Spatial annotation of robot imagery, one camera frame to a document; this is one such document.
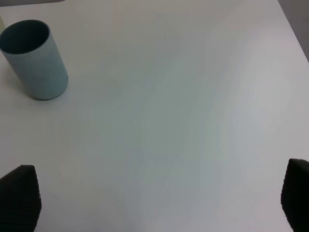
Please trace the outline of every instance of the table surface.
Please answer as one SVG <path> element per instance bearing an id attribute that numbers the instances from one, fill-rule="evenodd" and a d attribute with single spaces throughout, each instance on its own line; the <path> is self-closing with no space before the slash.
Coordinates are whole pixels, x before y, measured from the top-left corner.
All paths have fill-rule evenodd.
<path id="1" fill-rule="evenodd" d="M 28 98 L 0 55 L 0 175 L 36 167 L 37 232 L 291 232 L 308 159 L 309 64 L 276 0 L 66 0 L 46 22 L 69 73 Z"/>

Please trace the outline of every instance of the tabletop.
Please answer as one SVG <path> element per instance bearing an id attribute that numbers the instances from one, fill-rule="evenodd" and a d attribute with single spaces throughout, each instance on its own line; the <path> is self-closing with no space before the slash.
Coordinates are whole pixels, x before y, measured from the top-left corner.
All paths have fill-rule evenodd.
<path id="1" fill-rule="evenodd" d="M 37 232 L 291 232 L 309 64 L 276 0 L 66 0 L 46 22 L 69 74 L 28 98 L 0 55 L 0 175 L 36 167 Z"/>

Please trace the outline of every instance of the cylindrical container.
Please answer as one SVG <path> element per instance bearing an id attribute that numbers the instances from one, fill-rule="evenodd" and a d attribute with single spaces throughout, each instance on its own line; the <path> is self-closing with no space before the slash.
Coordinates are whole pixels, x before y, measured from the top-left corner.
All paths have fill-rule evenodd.
<path id="1" fill-rule="evenodd" d="M 0 50 L 32 97 L 49 100 L 68 86 L 68 74 L 48 25 L 25 20 L 0 35 Z"/>

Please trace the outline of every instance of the cup rim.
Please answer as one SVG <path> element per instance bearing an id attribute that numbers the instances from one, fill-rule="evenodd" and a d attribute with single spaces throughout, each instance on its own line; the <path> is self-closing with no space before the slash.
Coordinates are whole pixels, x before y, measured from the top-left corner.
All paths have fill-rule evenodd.
<path id="1" fill-rule="evenodd" d="M 6 52 L 6 51 L 4 51 L 4 50 L 2 49 L 2 47 L 0 46 L 0 51 L 1 51 L 2 53 L 4 53 L 4 54 L 9 54 L 9 55 L 11 55 L 11 56 L 22 56 L 22 55 L 29 54 L 29 53 L 32 53 L 32 52 L 37 51 L 38 49 L 40 49 L 40 48 L 46 43 L 46 41 L 49 39 L 49 37 L 50 37 L 50 35 L 51 35 L 50 28 L 49 28 L 49 26 L 48 26 L 46 23 L 44 23 L 43 21 L 37 20 L 37 19 L 26 19 L 26 20 L 18 21 L 18 22 L 16 22 L 16 23 L 11 24 L 10 26 L 8 26 L 6 29 L 4 29 L 4 30 L 1 32 L 1 34 L 0 34 L 0 40 L 1 40 L 1 38 L 2 38 L 2 36 L 3 36 L 3 34 L 4 34 L 4 32 L 7 31 L 7 30 L 9 30 L 9 28 L 11 28 L 11 27 L 13 27 L 13 26 L 16 26 L 17 24 L 27 22 L 27 21 L 39 22 L 39 23 L 41 23 L 41 24 L 44 24 L 44 26 L 45 26 L 45 27 L 47 28 L 47 30 L 48 30 L 48 35 L 47 35 L 46 39 L 44 40 L 44 42 L 43 42 L 40 46 L 38 46 L 37 48 L 35 48 L 35 49 L 31 50 L 31 51 L 28 51 L 28 52 L 24 52 L 24 53 L 10 53 L 10 52 Z"/>

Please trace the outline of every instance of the cup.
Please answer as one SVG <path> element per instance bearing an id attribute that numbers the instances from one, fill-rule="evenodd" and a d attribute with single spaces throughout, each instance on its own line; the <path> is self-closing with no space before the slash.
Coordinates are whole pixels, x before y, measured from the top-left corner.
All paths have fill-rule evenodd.
<path id="1" fill-rule="evenodd" d="M 0 50 L 33 98 L 50 100 L 66 90 L 68 74 L 46 23 L 12 24 L 0 35 Z"/>

